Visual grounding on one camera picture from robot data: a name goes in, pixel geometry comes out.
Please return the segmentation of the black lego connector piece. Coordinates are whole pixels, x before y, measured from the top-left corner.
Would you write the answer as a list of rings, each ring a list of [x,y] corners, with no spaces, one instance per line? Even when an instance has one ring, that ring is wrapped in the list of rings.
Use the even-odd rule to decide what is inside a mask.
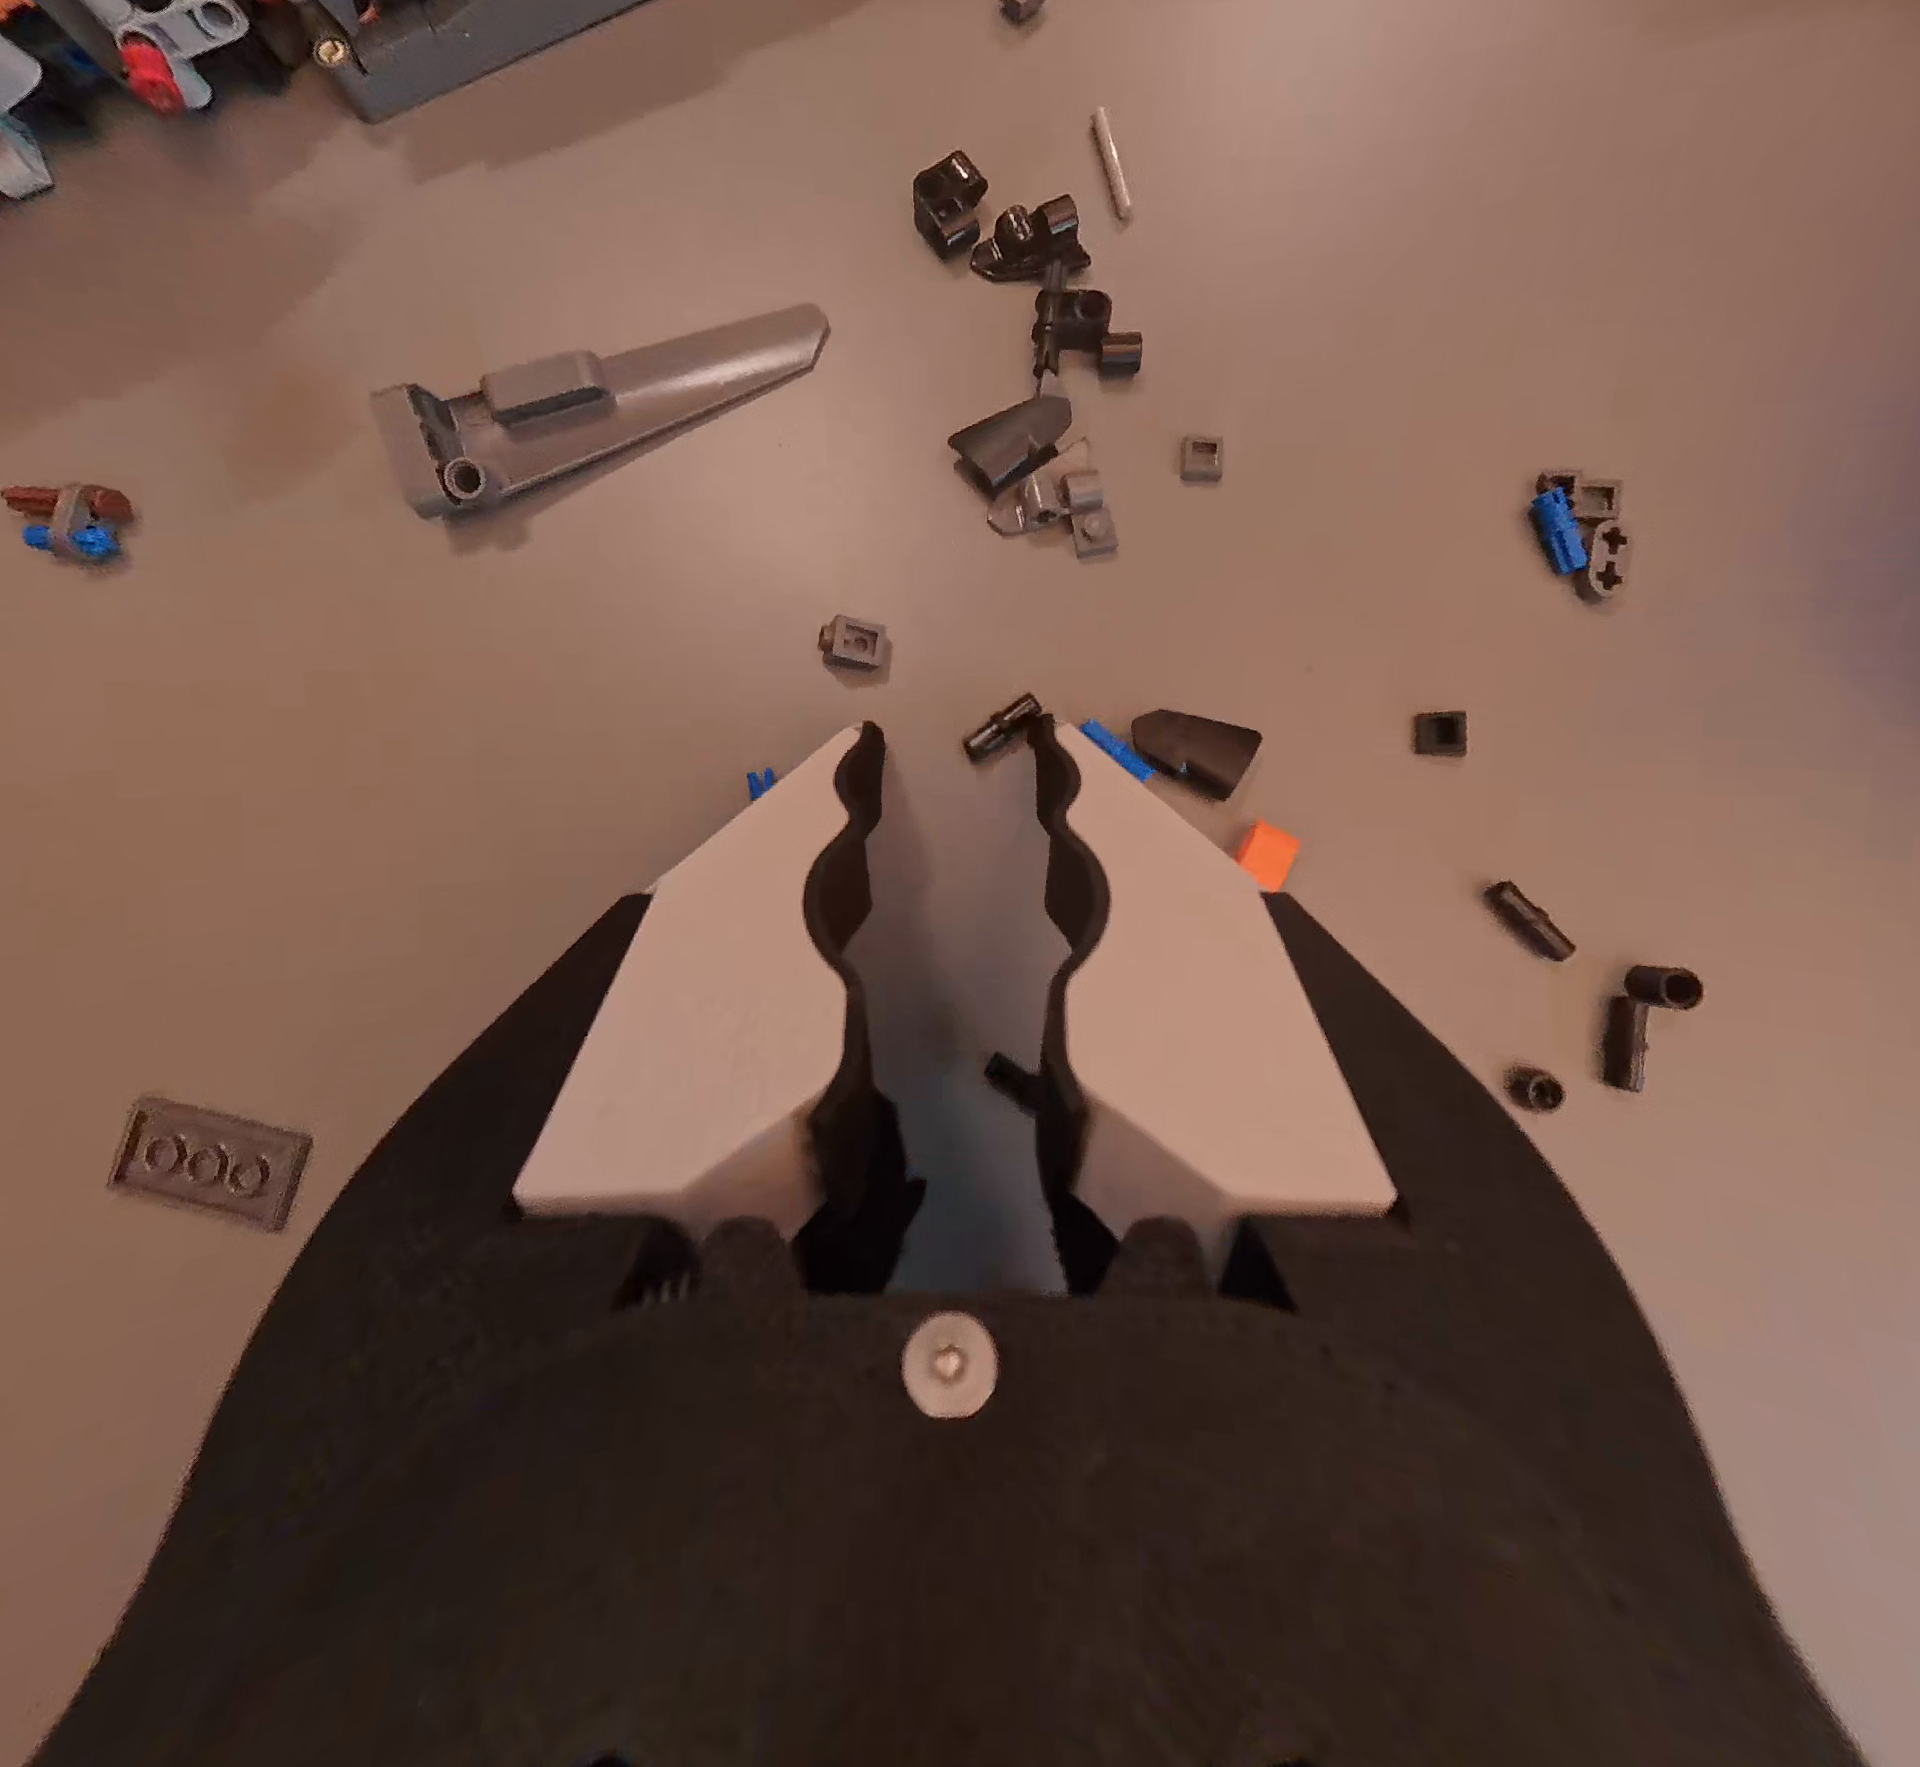
[[[991,285],[1037,285],[1032,326],[1035,391],[1059,377],[1064,355],[1090,355],[1103,381],[1130,381],[1145,342],[1113,327],[1112,296],[1081,287],[1091,257],[1081,246],[1077,208],[1054,195],[1037,208],[1010,203],[993,231],[971,249],[971,271]]]

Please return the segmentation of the black curved lego piece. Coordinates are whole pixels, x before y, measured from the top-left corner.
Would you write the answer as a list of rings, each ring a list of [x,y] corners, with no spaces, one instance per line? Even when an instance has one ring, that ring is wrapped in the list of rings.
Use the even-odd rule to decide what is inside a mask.
[[[952,150],[914,179],[914,225],[941,263],[971,254],[978,243],[978,208],[991,179],[963,153]]]

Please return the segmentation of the grey lego axle connector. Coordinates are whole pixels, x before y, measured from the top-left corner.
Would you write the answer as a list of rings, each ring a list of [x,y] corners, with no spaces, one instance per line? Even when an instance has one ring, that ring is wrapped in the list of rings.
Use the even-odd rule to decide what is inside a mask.
[[[1037,469],[993,495],[988,525],[1002,538],[1021,538],[1076,524],[1103,506],[1103,480],[1094,469]]]

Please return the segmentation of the grey lego plate with holes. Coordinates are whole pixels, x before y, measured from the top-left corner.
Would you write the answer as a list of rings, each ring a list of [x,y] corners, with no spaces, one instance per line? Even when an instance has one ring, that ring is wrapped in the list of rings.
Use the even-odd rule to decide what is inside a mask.
[[[281,1234],[311,1150],[306,1132],[149,1094],[128,1109],[108,1186]]]

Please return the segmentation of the grey lego wing dark connector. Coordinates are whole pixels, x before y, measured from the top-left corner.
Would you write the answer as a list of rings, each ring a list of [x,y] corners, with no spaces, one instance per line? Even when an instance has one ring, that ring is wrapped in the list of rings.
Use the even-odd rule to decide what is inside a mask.
[[[802,303],[617,355],[500,366],[457,396],[383,388],[372,425],[414,516],[467,519],[780,388],[816,366],[824,342],[828,314]]]

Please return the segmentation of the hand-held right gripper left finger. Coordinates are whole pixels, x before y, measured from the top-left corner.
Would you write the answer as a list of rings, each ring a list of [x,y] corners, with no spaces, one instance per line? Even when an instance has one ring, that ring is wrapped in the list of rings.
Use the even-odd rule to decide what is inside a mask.
[[[923,1183],[849,962],[885,739],[856,725],[663,872],[511,1197],[527,1219],[773,1225],[802,1266],[896,1266]]]

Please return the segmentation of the black lego wedge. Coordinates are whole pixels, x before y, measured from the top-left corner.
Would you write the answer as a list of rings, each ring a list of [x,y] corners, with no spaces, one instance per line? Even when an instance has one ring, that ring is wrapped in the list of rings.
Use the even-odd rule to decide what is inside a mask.
[[[1227,802],[1257,762],[1262,732],[1158,707],[1132,718],[1130,743],[1152,770],[1212,802]]]

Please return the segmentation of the black lego slope piece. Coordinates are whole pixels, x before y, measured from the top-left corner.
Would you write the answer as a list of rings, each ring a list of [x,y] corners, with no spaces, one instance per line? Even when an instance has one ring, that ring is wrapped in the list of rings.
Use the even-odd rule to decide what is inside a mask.
[[[958,470],[995,498],[1054,459],[1073,425],[1070,399],[1035,393],[949,435]]]

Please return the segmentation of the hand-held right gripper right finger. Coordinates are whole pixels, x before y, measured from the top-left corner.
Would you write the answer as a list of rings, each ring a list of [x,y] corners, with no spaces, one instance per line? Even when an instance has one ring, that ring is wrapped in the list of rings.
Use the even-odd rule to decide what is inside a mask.
[[[1264,896],[1077,728],[1032,729],[1046,916],[1039,1186],[1064,1266],[1175,1219],[1201,1264],[1242,1219],[1381,1219],[1378,1145]]]

